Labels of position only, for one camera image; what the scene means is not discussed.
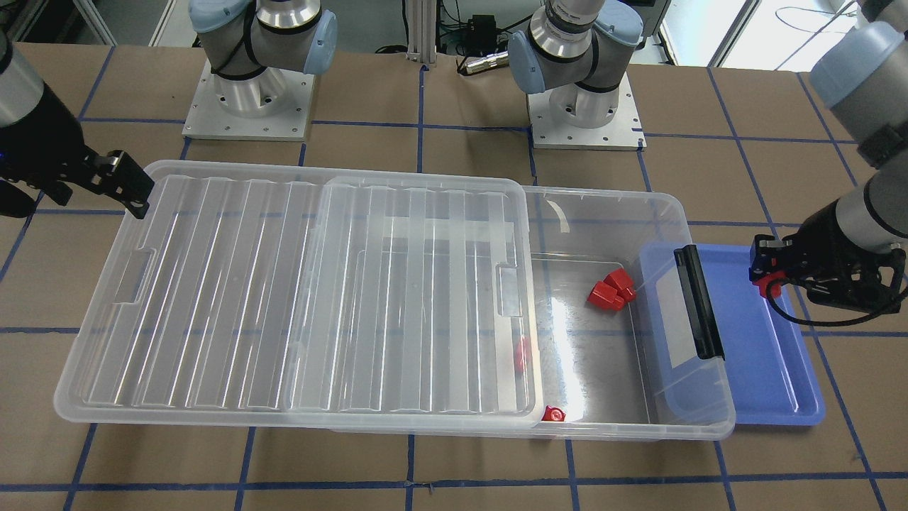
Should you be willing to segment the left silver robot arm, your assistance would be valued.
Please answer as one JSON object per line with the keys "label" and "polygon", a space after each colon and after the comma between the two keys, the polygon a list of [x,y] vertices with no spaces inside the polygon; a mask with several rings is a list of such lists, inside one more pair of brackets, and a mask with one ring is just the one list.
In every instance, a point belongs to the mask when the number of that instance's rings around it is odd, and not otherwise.
{"label": "left silver robot arm", "polygon": [[791,237],[786,280],[820,279],[854,248],[906,240],[906,38],[821,59],[821,76],[639,65],[630,70],[649,148],[541,150],[542,187],[653,190],[694,214],[697,241]]}

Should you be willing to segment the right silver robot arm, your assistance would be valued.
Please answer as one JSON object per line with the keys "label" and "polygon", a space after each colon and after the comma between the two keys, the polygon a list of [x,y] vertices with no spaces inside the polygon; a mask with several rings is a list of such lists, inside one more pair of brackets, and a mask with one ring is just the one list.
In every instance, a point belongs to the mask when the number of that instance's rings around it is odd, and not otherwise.
{"label": "right silver robot arm", "polygon": [[[192,29],[226,110],[259,116],[281,100],[281,70],[321,75],[336,52],[338,20],[319,1],[192,1]],[[101,155],[85,143],[81,123],[25,55],[2,36],[2,214],[26,218],[36,203],[19,183],[58,206],[72,187],[105,195],[145,217],[155,181],[123,150]]]}

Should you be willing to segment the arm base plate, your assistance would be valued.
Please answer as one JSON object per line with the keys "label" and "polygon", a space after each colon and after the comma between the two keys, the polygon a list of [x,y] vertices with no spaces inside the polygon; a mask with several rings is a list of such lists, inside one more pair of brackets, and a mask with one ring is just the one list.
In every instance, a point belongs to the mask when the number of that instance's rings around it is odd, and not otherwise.
{"label": "arm base plate", "polygon": [[526,105],[535,148],[638,151],[648,146],[628,74],[607,93],[569,84],[530,94]]}
{"label": "arm base plate", "polygon": [[218,77],[204,63],[182,135],[194,140],[304,142],[315,75],[268,68],[243,81]]}

